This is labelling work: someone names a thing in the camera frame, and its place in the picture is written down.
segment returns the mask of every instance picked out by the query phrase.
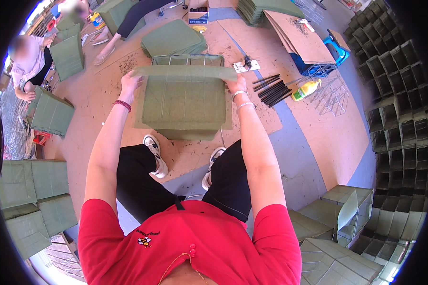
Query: bee embroidery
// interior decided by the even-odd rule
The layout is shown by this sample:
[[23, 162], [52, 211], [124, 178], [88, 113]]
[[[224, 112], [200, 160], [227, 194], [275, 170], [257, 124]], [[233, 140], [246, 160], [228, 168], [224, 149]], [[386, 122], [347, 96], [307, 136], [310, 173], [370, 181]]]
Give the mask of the bee embroidery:
[[150, 241], [151, 241], [151, 239], [148, 238], [148, 237], [144, 237], [144, 238], [139, 238], [138, 239], [138, 243], [142, 244], [145, 248], [152, 246], [152, 245], [149, 245]]

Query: red shirt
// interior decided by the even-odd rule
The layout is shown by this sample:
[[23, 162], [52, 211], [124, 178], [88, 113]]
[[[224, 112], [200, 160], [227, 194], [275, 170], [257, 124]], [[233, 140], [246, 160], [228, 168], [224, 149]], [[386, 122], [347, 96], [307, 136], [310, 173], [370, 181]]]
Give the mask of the red shirt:
[[[192, 267], [219, 285], [300, 284], [301, 252], [284, 206], [257, 214], [251, 240], [238, 219], [211, 204], [182, 205], [185, 211], [171, 206], [125, 237], [108, 203], [87, 200], [78, 236], [86, 281], [157, 285], [171, 262], [192, 250]], [[188, 258], [179, 257], [165, 277]]]

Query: red plastic stool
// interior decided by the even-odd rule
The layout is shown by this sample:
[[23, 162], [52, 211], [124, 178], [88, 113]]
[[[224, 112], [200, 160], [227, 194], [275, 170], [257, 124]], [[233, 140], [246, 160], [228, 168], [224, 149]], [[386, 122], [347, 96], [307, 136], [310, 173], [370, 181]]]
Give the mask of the red plastic stool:
[[50, 139], [52, 134], [46, 133], [46, 132], [42, 132], [39, 130], [34, 130], [33, 134], [35, 136], [35, 138], [33, 139], [33, 142], [38, 144], [38, 145], [45, 145], [46, 140]]
[[51, 31], [52, 28], [56, 25], [56, 20], [52, 19], [46, 26], [48, 31]]

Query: silver bracelet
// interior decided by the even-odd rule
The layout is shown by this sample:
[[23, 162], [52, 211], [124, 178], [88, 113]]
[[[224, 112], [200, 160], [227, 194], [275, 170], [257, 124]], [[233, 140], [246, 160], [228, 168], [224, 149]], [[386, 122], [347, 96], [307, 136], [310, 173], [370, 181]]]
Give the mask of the silver bracelet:
[[240, 93], [244, 93], [244, 94], [248, 94], [247, 93], [247, 91], [242, 91], [242, 90], [240, 90], [240, 91], [236, 91], [236, 93], [234, 93], [234, 94], [232, 94], [231, 95], [231, 100], [233, 101], [234, 100], [234, 97], [236, 96], [236, 95], [238, 95], [238, 94], [240, 94]]
[[256, 106], [254, 103], [252, 103], [252, 102], [246, 102], [246, 103], [243, 103], [243, 104], [241, 104], [241, 105], [239, 105], [239, 106], [238, 106], [238, 108], [236, 109], [236, 113], [238, 114], [238, 111], [239, 111], [242, 107], [244, 107], [245, 105], [252, 105], [252, 106], [254, 106], [254, 109], [256, 109], [256, 108], [257, 108], [257, 106]]

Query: red beaded bracelet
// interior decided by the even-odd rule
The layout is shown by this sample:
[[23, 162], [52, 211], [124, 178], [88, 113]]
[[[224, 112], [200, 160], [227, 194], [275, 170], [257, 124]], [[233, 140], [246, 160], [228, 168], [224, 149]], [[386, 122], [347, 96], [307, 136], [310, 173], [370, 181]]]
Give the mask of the red beaded bracelet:
[[128, 103], [121, 101], [121, 100], [116, 100], [116, 101], [114, 101], [113, 106], [116, 104], [119, 104], [119, 105], [126, 107], [129, 110], [129, 113], [131, 112], [131, 106]]

